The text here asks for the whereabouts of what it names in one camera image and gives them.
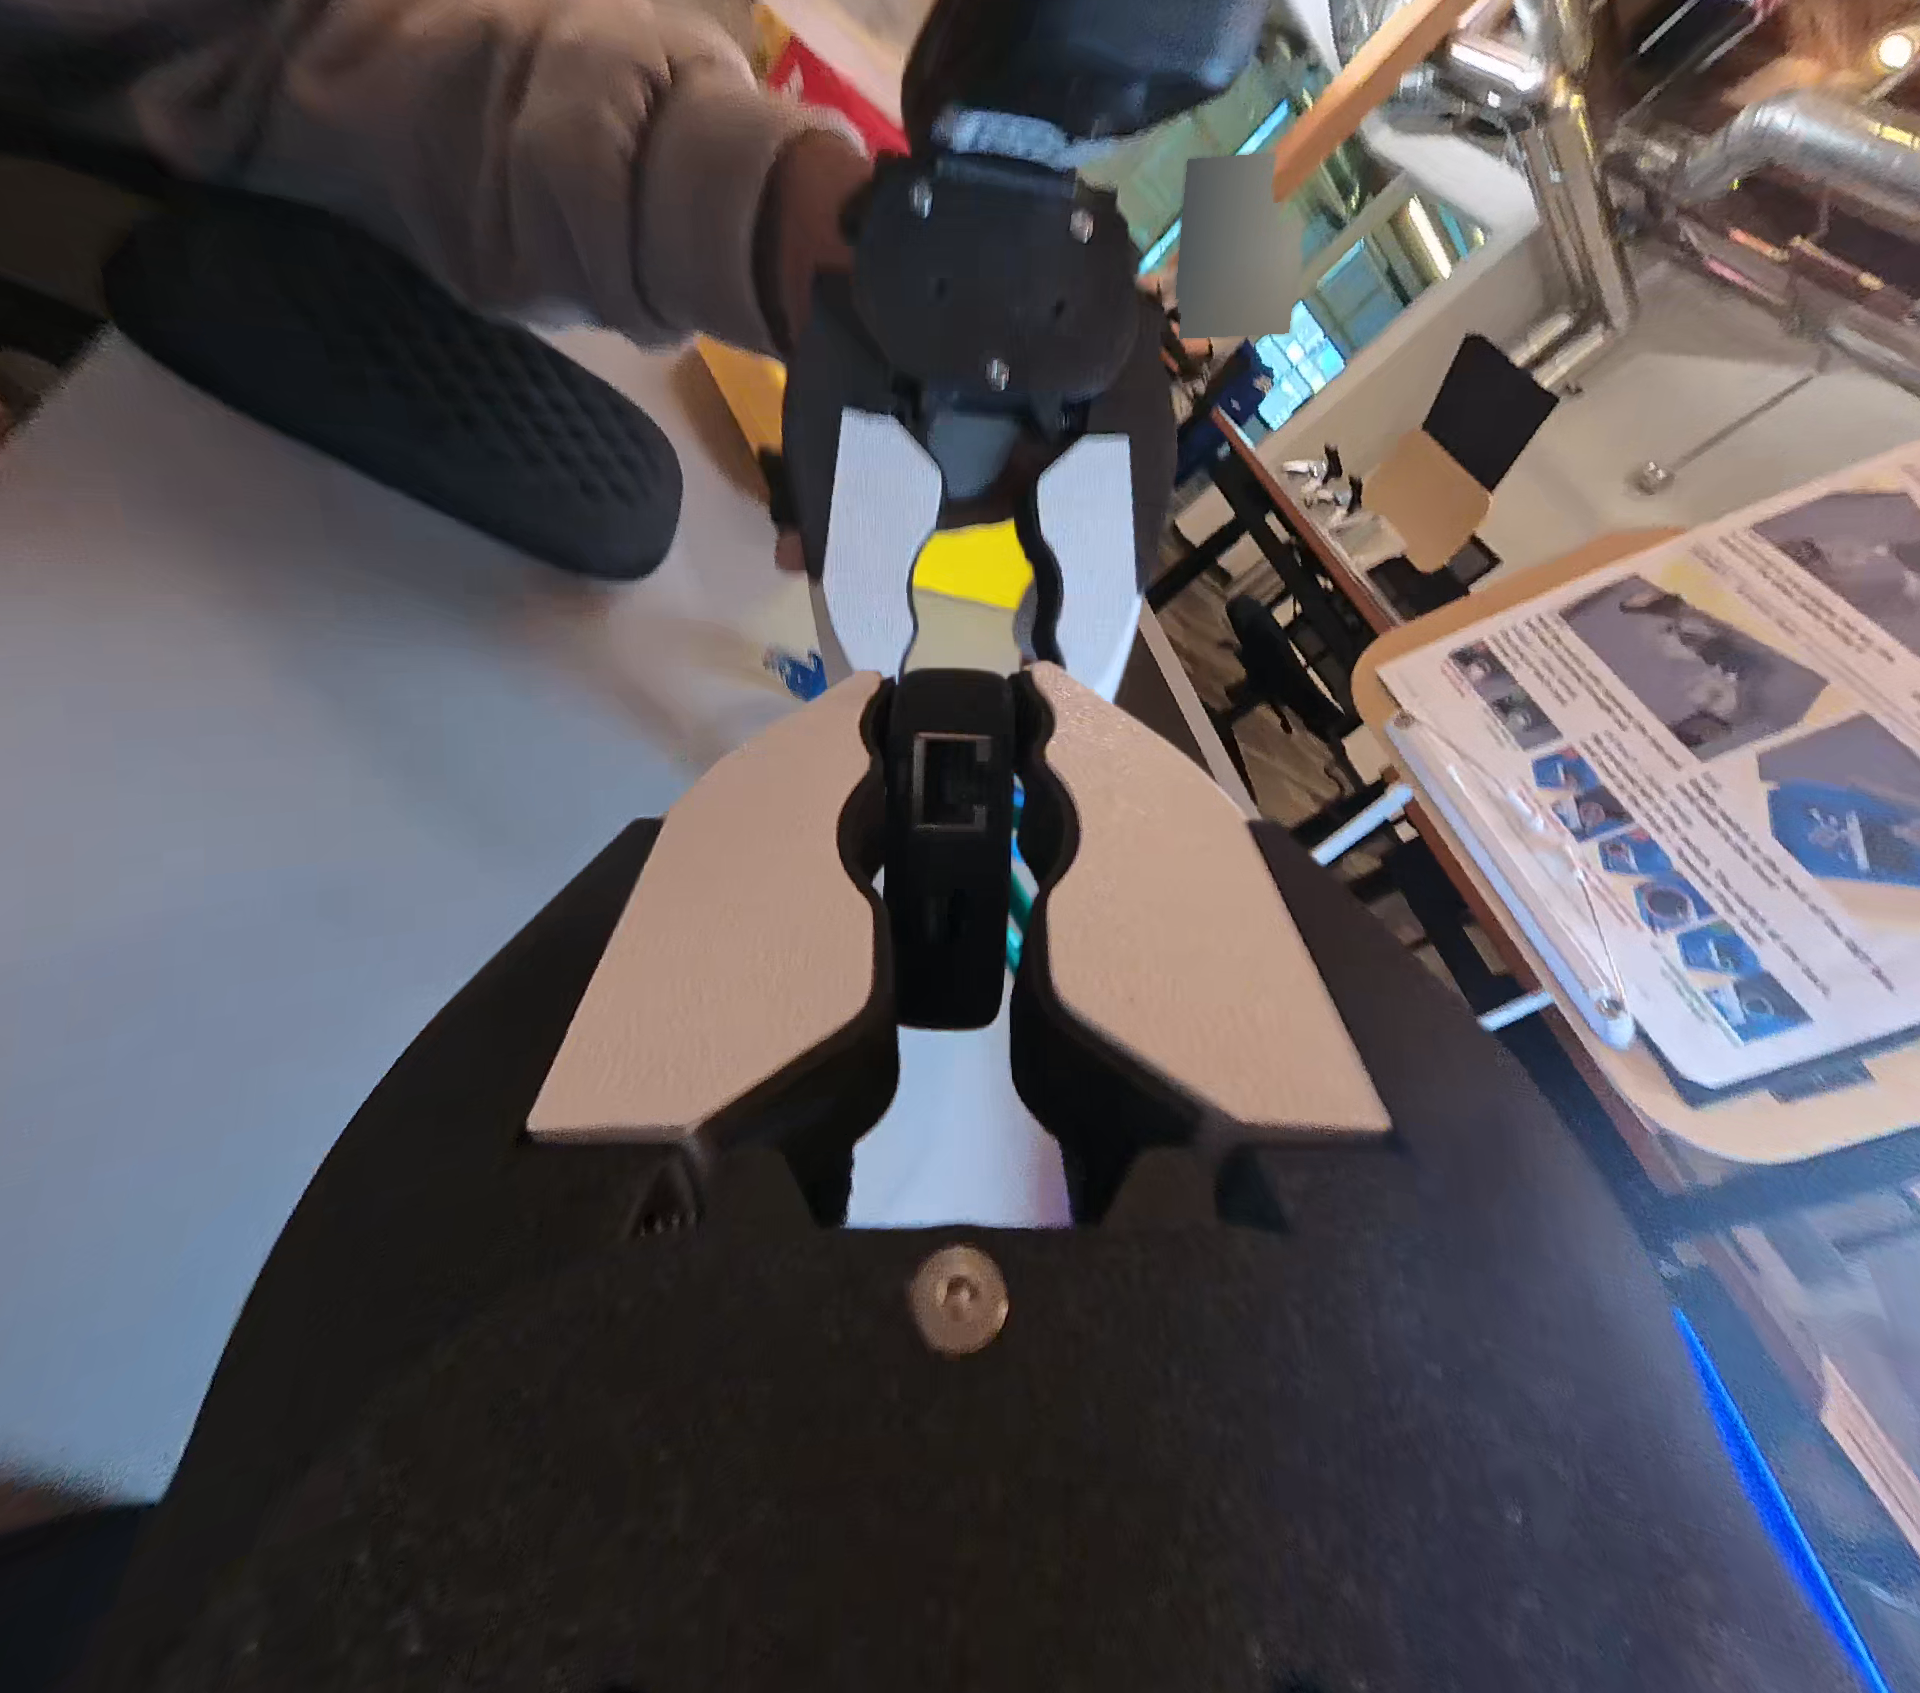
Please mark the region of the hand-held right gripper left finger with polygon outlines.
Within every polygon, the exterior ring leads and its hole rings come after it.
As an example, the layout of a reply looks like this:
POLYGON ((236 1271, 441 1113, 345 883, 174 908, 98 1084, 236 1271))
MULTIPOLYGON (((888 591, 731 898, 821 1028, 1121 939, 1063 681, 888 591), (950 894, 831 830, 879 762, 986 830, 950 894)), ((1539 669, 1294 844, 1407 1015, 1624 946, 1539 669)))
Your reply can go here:
POLYGON ((871 706, 849 676, 656 820, 525 1117, 532 1141, 857 1145, 903 1084, 871 894, 871 706))

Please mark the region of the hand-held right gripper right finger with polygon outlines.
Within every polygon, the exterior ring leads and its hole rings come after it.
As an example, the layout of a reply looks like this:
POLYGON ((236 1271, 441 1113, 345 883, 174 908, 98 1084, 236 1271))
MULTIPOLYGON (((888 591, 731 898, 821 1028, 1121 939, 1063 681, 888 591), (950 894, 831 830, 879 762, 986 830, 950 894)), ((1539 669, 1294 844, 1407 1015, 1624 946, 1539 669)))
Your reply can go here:
POLYGON ((1019 1097, 1063 1145, 1386 1141, 1393 1113, 1240 799, 1056 664, 1027 809, 1019 1097))

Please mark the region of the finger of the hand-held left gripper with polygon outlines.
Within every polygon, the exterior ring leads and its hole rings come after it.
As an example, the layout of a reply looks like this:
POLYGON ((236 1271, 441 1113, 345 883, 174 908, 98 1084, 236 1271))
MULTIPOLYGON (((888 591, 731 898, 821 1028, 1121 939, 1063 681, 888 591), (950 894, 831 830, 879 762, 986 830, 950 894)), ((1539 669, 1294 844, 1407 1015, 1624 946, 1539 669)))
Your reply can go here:
POLYGON ((818 646, 830 681, 906 669, 920 640, 911 572, 938 524, 945 480, 906 421, 839 412, 818 646))
POLYGON ((1027 497, 1027 664, 1056 664, 1112 704, 1137 614, 1133 439, 1072 439, 1027 497))

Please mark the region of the black ethernet port box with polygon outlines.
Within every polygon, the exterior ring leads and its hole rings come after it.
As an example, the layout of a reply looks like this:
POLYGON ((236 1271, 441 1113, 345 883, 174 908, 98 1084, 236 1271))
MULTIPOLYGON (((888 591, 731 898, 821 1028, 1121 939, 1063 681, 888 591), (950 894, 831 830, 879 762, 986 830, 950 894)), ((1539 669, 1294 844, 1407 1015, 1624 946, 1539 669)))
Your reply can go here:
POLYGON ((885 706, 885 908, 903 1028, 986 1028, 1006 979, 1019 706, 986 669, 911 669, 885 706))

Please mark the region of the person's left forearm beige sleeve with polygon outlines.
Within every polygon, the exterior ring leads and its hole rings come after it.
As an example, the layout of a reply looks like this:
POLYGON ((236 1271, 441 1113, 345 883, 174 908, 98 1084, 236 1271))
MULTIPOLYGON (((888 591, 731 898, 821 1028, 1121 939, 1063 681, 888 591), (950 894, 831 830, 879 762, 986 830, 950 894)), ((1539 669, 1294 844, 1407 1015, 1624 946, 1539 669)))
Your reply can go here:
POLYGON ((765 348, 755 215, 806 131, 653 0, 3 0, 3 114, 275 188, 494 314, 765 348))

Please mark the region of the person's left hand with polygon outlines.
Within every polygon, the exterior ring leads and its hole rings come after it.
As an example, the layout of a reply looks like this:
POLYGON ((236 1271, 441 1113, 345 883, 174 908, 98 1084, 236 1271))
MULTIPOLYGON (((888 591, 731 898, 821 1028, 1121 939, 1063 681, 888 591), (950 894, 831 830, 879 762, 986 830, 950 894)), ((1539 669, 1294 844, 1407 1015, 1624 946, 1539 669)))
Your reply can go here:
POLYGON ((806 131, 776 151, 755 215, 755 295, 776 357, 793 357, 818 278, 849 271, 867 186, 871 156, 831 131, 806 131))

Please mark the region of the yellow box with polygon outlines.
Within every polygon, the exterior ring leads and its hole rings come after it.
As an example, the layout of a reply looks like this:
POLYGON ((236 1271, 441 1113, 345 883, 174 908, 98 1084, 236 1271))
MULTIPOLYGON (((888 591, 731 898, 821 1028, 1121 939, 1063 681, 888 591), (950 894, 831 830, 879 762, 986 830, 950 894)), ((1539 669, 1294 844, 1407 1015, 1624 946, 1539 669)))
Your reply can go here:
POLYGON ((920 595, 950 595, 994 614, 1019 614, 1032 591, 1032 556, 1013 524, 938 526, 911 564, 920 595))

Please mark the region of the printed instruction sheet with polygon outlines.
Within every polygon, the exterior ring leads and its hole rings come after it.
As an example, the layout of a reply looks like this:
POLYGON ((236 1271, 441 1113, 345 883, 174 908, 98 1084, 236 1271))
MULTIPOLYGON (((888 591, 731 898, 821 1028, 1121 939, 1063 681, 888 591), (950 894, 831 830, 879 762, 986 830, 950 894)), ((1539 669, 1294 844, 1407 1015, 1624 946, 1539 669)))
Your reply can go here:
POLYGON ((1377 659, 1386 743, 1541 979, 1683 1097, 1920 1023, 1912 445, 1377 659))

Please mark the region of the silver duct pipe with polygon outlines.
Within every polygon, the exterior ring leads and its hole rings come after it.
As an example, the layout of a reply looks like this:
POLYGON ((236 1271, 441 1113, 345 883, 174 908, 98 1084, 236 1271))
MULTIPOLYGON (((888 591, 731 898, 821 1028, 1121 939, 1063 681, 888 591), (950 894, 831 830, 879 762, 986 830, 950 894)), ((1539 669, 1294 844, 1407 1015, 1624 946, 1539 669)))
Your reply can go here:
POLYGON ((1912 114, 1827 89, 1760 94, 1692 141, 1624 131, 1604 160, 1671 205, 1708 205, 1734 195, 1753 173, 1783 173, 1854 202, 1859 215, 1920 227, 1912 114))

